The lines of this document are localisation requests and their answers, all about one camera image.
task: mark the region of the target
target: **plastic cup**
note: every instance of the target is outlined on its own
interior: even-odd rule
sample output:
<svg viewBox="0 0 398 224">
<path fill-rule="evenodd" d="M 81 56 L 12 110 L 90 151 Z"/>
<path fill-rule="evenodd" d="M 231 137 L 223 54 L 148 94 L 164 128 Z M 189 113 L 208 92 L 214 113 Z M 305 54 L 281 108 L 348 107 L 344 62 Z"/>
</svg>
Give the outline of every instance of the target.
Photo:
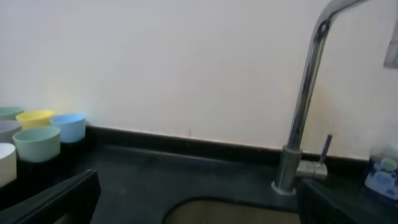
<svg viewBox="0 0 398 224">
<path fill-rule="evenodd" d="M 52 110 L 37 110 L 23 112 L 16 116 L 16 119 L 21 122 L 22 130 L 29 128 L 36 128 L 41 126 L 50 126 L 50 119 L 55 116 Z"/>
<path fill-rule="evenodd" d="M 12 137 L 19 158 L 26 162 L 45 162 L 61 152 L 60 129 L 53 126 L 31 128 Z"/>
<path fill-rule="evenodd" d="M 17 155 L 15 146 L 0 143 L 0 187 L 17 178 Z"/>
<path fill-rule="evenodd" d="M 0 107 L 0 120 L 15 120 L 15 117 L 24 112 L 18 106 Z"/>
<path fill-rule="evenodd" d="M 12 136 L 21 129 L 18 121 L 0 121 L 0 142 L 14 143 Z"/>
<path fill-rule="evenodd" d="M 86 116 L 83 114 L 59 115 L 50 122 L 52 126 L 61 129 L 61 142 L 73 143 L 86 136 Z"/>
</svg>

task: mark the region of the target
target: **white wall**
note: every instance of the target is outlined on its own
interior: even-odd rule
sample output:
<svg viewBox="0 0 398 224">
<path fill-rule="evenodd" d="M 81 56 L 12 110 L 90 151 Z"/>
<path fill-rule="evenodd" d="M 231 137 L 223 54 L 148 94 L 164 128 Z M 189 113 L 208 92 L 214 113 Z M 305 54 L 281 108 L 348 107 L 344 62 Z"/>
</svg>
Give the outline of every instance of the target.
<svg viewBox="0 0 398 224">
<path fill-rule="evenodd" d="M 91 124 L 280 149 L 327 0 L 2 0 L 0 105 Z M 303 137 L 367 158 L 398 142 L 398 70 L 382 67 L 395 0 L 342 14 Z"/>
</svg>

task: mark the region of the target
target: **faucet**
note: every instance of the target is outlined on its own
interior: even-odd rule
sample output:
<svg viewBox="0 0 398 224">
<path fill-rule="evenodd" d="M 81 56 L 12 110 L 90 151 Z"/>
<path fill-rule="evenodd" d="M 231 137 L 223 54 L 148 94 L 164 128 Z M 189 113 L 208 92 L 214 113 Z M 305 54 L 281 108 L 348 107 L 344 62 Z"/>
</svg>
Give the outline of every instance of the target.
<svg viewBox="0 0 398 224">
<path fill-rule="evenodd" d="M 302 155 L 300 143 L 303 136 L 305 120 L 307 119 L 308 109 L 311 103 L 311 96 L 322 59 L 323 48 L 325 46 L 326 38 L 328 37 L 328 33 L 333 21 L 341 11 L 353 6 L 357 6 L 366 1 L 368 0 L 332 0 L 329 2 L 326 8 L 324 8 L 318 18 L 311 37 L 307 61 L 305 62 L 303 78 L 300 91 L 298 93 L 289 140 L 282 148 L 282 155 L 280 157 L 277 176 L 275 181 L 273 181 L 271 184 L 272 188 L 279 194 L 288 196 L 295 194 L 294 180 L 297 168 L 299 168 L 299 166 L 305 167 L 309 164 L 312 164 L 309 172 L 314 174 L 313 177 L 315 177 L 316 173 L 318 172 L 324 177 L 327 175 L 327 168 L 326 165 L 324 165 L 323 160 L 326 157 L 331 137 L 328 137 L 328 140 L 326 140 L 326 146 L 323 150 L 319 164 L 313 164 L 309 161 L 300 161 Z"/>
</svg>

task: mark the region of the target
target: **white cup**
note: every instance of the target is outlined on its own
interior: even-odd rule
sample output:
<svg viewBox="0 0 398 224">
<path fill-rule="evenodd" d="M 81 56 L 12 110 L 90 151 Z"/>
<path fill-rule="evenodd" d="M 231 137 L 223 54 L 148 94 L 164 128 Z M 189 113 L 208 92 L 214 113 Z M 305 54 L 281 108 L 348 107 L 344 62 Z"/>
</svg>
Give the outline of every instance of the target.
<svg viewBox="0 0 398 224">
<path fill-rule="evenodd" d="M 0 143 L 0 187 L 17 178 L 17 154 L 15 146 Z"/>
</svg>

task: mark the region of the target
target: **green cup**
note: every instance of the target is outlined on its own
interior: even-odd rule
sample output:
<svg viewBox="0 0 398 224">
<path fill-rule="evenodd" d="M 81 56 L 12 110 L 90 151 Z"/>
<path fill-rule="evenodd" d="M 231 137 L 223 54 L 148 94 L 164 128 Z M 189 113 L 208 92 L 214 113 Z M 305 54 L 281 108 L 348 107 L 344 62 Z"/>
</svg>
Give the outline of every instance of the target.
<svg viewBox="0 0 398 224">
<path fill-rule="evenodd" d="M 15 120 L 15 117 L 24 112 L 18 106 L 0 106 L 0 120 Z"/>
<path fill-rule="evenodd" d="M 13 135 L 19 158 L 26 162 L 45 162 L 61 152 L 58 127 L 42 126 L 23 130 Z"/>
</svg>

